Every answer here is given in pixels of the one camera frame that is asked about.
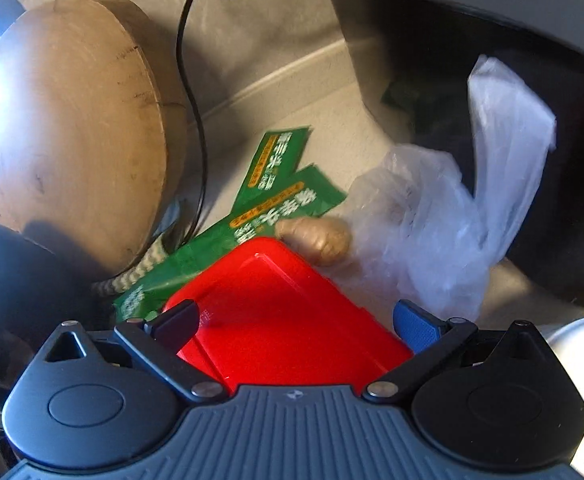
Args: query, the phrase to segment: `blue gripper pad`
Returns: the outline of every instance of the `blue gripper pad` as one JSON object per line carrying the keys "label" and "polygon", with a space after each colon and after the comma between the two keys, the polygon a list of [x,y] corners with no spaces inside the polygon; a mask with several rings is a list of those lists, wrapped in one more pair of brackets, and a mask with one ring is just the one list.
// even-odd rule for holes
{"label": "blue gripper pad", "polygon": [[191,409],[150,455],[94,474],[21,462],[7,480],[584,480],[568,465],[519,475],[476,471],[433,450],[397,408],[348,386],[241,386]]}
{"label": "blue gripper pad", "polygon": [[392,325],[396,335],[415,354],[437,342],[446,330],[445,321],[407,300],[401,300],[394,306]]}

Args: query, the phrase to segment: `yellow label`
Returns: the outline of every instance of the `yellow label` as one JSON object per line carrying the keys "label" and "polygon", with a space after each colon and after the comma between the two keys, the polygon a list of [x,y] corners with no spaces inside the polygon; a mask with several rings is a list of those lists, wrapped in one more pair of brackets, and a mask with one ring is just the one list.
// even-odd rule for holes
{"label": "yellow label", "polygon": [[255,187],[259,180],[261,179],[261,175],[263,174],[263,170],[265,165],[268,163],[268,159],[270,158],[270,153],[272,152],[272,148],[274,147],[274,143],[278,139],[278,134],[270,136],[268,142],[265,143],[265,147],[263,149],[263,153],[259,157],[259,160],[256,161],[256,166],[254,167],[254,171],[250,175],[250,179],[248,181],[248,187]]}
{"label": "yellow label", "polygon": [[253,218],[256,218],[260,214],[265,213],[269,209],[273,208],[275,205],[279,205],[284,200],[287,200],[292,195],[297,194],[301,191],[304,186],[303,182],[297,182],[296,184],[292,184],[292,186],[285,188],[283,191],[280,191],[272,198],[267,199],[265,202],[260,203],[258,206],[253,207],[249,211],[246,211],[242,215],[237,216],[234,220],[230,222],[230,227],[232,229],[236,229],[237,227],[249,222]]}

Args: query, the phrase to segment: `metal screw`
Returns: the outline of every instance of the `metal screw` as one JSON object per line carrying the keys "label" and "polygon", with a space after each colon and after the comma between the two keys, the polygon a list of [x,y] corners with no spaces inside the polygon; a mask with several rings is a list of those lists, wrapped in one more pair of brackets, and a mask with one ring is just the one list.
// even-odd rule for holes
{"label": "metal screw", "polygon": [[211,399],[223,393],[223,386],[214,381],[203,381],[192,386],[192,393],[197,397]]}
{"label": "metal screw", "polygon": [[390,381],[377,381],[376,383],[368,384],[368,394],[373,397],[381,397],[387,399],[399,392],[399,387]]}
{"label": "metal screw", "polygon": [[469,321],[465,317],[451,317],[448,319],[448,323],[453,325],[461,325],[463,323],[468,323]]}

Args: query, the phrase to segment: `ribbed gray surface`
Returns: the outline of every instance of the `ribbed gray surface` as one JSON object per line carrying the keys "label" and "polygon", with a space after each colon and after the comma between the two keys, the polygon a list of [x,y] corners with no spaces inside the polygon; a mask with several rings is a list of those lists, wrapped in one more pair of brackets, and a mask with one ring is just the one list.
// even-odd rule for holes
{"label": "ribbed gray surface", "polygon": [[[60,480],[22,464],[10,480]],[[220,406],[191,410],[154,454],[85,480],[582,480],[568,466],[504,476],[477,472],[427,447],[402,412],[347,386],[242,386]]]}

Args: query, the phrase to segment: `ginger root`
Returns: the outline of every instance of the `ginger root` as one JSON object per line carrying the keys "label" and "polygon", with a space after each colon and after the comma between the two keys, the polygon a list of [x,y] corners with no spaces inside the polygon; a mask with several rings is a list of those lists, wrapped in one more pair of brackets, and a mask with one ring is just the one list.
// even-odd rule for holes
{"label": "ginger root", "polygon": [[275,225],[274,235],[309,263],[321,267],[343,260],[352,242],[348,225],[330,217],[282,219]]}

